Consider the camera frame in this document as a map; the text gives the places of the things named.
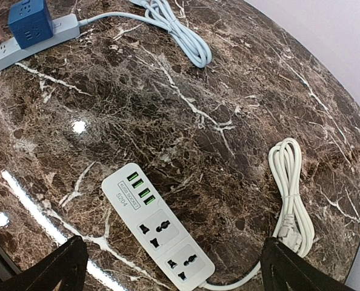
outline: marble table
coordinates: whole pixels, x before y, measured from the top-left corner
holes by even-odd
[[[0,1],[2,23],[12,3]],[[48,3],[54,18],[143,14],[125,0]],[[360,242],[360,108],[245,2],[170,3],[210,44],[206,69],[160,29],[113,18],[0,73],[0,244],[26,269],[81,235],[85,290],[174,290],[101,191],[133,161],[215,263],[209,281],[232,283],[276,223],[281,199],[267,155],[291,136],[316,231],[306,260],[345,280]],[[261,286],[258,275],[239,290]]]

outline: white power strip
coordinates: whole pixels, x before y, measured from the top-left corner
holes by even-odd
[[[215,265],[170,210],[141,168],[127,164],[102,182],[119,216],[181,291],[192,291]]]
[[[80,35],[79,22],[75,14],[69,14],[53,21],[53,37],[26,49],[21,49],[15,38],[0,44],[0,71],[35,53],[69,41]]]

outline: power cord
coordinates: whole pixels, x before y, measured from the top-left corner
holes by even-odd
[[[312,248],[315,230],[299,193],[301,162],[301,149],[293,138],[286,138],[269,151],[270,170],[282,198],[281,212],[273,237],[278,237],[303,258]],[[261,263],[258,262],[249,274],[231,285],[216,286],[205,282],[200,287],[215,291],[232,290],[248,282],[260,268]]]
[[[136,19],[168,31],[195,66],[204,68],[211,63],[212,53],[210,47],[200,36],[180,23],[167,0],[151,0],[150,4],[145,0],[129,1],[144,7],[146,9],[145,16],[124,12],[108,12],[79,21],[79,26],[87,25],[109,16],[122,16]]]

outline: blue adapter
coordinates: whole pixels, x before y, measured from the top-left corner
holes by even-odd
[[[45,0],[22,0],[12,5],[8,25],[22,49],[53,36],[52,18]]]

